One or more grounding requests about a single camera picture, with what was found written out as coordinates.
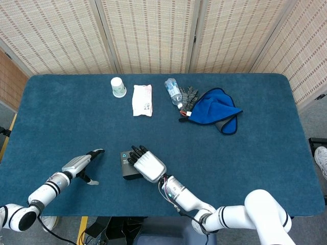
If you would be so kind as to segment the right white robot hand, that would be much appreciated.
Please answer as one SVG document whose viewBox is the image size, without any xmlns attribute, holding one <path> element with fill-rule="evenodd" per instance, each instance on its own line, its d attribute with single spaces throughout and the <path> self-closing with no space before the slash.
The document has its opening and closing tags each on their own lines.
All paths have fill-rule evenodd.
<svg viewBox="0 0 327 245">
<path fill-rule="evenodd" d="M 143 145 L 131 148 L 128 162 L 149 182 L 159 182 L 167 172 L 165 164 Z"/>
</svg>

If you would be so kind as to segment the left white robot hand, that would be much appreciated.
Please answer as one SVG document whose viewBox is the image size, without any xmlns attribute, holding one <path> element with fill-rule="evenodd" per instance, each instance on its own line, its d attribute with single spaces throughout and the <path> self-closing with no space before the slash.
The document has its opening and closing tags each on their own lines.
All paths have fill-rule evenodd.
<svg viewBox="0 0 327 245">
<path fill-rule="evenodd" d="M 99 154 L 104 152 L 104 149 L 96 149 L 86 153 L 85 155 L 75 157 L 62 168 L 62 172 L 65 173 L 70 180 L 73 178 L 80 178 L 88 185 L 99 185 L 98 181 L 92 180 L 86 174 L 86 167 Z"/>
</svg>

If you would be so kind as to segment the black cardboard box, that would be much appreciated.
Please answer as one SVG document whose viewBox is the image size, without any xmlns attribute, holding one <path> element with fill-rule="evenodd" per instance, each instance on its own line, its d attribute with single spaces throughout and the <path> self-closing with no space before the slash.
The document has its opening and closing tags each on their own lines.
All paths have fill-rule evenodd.
<svg viewBox="0 0 327 245">
<path fill-rule="evenodd" d="M 143 178 L 143 176 L 128 161 L 131 151 L 120 152 L 122 176 L 125 180 L 134 180 Z"/>
</svg>

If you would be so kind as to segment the blue carpeted table surface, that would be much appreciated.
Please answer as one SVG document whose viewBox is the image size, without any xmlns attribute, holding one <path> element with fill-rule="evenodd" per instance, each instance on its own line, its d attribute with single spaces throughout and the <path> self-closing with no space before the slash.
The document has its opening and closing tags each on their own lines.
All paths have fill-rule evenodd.
<svg viewBox="0 0 327 245">
<path fill-rule="evenodd" d="M 113 96 L 112 75 L 39 75 L 25 87 L 0 163 L 0 206 L 28 196 L 71 159 L 105 152 L 44 210 L 55 216 L 175 216 L 156 184 L 122 176 L 120 152 L 143 145 L 195 196 L 215 208 L 242 205 L 264 189 L 291 216 L 325 209 L 314 162 L 287 78 L 277 73 L 174 74 L 200 93 L 223 89 L 243 112 L 238 130 L 179 122 L 164 74 L 122 75 L 127 94 Z M 134 85 L 152 86 L 152 116 L 133 116 Z"/>
</svg>

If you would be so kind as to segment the yellow floor tape strip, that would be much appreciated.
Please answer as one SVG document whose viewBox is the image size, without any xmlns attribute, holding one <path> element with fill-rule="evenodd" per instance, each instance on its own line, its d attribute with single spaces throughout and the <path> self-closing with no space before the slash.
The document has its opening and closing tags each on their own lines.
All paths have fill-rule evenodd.
<svg viewBox="0 0 327 245">
<path fill-rule="evenodd" d="M 17 118 L 17 113 L 15 113 L 15 115 L 14 115 L 14 117 L 13 117 L 13 119 L 12 119 L 11 125 L 10 125 L 10 127 L 8 128 L 8 129 L 11 130 L 11 131 L 12 131 L 13 128 L 14 128 L 14 124 L 15 124 L 16 118 Z M 2 146 L 0 147 L 0 163 L 1 163 L 2 159 L 3 159 L 4 153 L 5 153 L 6 148 L 7 148 L 7 146 L 8 146 L 9 138 L 10 138 L 10 137 L 6 137 L 6 136 L 5 136 L 4 143 L 3 143 Z"/>
<path fill-rule="evenodd" d="M 84 236 L 87 228 L 88 216 L 82 216 L 77 237 L 77 245 L 84 245 Z"/>
</svg>

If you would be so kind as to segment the white sneaker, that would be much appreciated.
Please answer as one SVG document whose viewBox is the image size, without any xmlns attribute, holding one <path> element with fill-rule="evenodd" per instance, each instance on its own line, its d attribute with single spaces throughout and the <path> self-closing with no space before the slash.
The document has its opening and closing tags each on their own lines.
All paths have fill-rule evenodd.
<svg viewBox="0 0 327 245">
<path fill-rule="evenodd" d="M 57 226 L 59 218 L 57 216 L 42 216 L 41 221 L 46 227 L 43 229 L 45 231 L 47 231 L 47 229 L 51 231 Z"/>
<path fill-rule="evenodd" d="M 319 146 L 314 152 L 314 160 L 327 180 L 327 148 Z"/>
</svg>

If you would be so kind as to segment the white tissue packet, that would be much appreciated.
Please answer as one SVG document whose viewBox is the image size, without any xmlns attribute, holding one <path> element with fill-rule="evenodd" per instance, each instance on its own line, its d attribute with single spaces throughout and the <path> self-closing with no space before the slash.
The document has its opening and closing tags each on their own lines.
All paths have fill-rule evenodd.
<svg viewBox="0 0 327 245">
<path fill-rule="evenodd" d="M 134 85 L 132 96 L 133 116 L 152 116 L 152 86 Z"/>
</svg>

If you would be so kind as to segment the blue-grey padded seat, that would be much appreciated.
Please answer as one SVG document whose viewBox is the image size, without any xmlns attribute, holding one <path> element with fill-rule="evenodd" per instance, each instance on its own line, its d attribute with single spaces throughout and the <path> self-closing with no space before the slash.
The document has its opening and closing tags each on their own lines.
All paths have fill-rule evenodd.
<svg viewBox="0 0 327 245">
<path fill-rule="evenodd" d="M 215 234 L 198 234 L 187 217 L 148 217 L 133 245 L 217 245 Z"/>
</svg>

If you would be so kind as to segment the grey knit work gloves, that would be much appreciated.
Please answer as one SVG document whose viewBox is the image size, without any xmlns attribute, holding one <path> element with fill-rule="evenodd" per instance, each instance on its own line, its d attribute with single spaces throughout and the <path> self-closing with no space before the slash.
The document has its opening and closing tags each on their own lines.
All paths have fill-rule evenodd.
<svg viewBox="0 0 327 245">
<path fill-rule="evenodd" d="M 187 89 L 179 87 L 182 95 L 182 107 L 180 109 L 180 114 L 186 116 L 188 111 L 191 111 L 195 103 L 198 101 L 198 90 L 189 86 Z"/>
</svg>

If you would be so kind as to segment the clear plastic water bottle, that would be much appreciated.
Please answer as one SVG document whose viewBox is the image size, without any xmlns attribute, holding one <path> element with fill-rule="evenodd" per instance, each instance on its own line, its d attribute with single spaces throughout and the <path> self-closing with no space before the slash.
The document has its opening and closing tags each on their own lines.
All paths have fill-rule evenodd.
<svg viewBox="0 0 327 245">
<path fill-rule="evenodd" d="M 177 81 L 174 78 L 168 78 L 165 81 L 165 87 L 171 98 L 172 104 L 180 110 L 182 107 L 182 94 L 178 87 Z"/>
</svg>

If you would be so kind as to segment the blue microfibre cloth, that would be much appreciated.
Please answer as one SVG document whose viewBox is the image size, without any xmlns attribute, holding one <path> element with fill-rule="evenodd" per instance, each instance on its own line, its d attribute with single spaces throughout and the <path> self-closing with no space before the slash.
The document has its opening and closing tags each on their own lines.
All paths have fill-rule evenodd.
<svg viewBox="0 0 327 245">
<path fill-rule="evenodd" d="M 235 106 L 233 99 L 221 88 L 213 88 L 198 96 L 191 111 L 179 122 L 198 125 L 214 125 L 224 135 L 233 135 L 238 129 L 238 115 L 242 109 Z"/>
</svg>

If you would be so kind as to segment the white paper cup green print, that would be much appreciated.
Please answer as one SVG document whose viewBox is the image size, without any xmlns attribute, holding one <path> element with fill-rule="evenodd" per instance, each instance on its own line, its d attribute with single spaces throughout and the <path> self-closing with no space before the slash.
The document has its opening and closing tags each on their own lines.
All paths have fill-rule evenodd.
<svg viewBox="0 0 327 245">
<path fill-rule="evenodd" d="M 112 87 L 112 93 L 117 98 L 123 98 L 126 93 L 126 87 L 120 77 L 114 77 L 110 81 Z"/>
</svg>

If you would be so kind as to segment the brown woven screen panel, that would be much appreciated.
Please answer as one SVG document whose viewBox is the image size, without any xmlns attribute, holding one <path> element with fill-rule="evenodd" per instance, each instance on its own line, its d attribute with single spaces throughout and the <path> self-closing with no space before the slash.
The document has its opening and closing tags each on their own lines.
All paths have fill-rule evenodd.
<svg viewBox="0 0 327 245">
<path fill-rule="evenodd" d="M 28 77 L 0 50 L 0 100 L 18 108 Z"/>
</svg>

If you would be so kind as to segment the beige woven folding screen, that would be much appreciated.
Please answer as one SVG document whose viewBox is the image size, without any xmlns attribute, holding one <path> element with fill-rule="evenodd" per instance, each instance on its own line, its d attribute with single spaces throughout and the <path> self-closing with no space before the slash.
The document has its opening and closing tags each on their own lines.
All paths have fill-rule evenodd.
<svg viewBox="0 0 327 245">
<path fill-rule="evenodd" d="M 327 95 L 327 0 L 0 0 L 0 50 L 37 74 L 278 73 Z"/>
</svg>

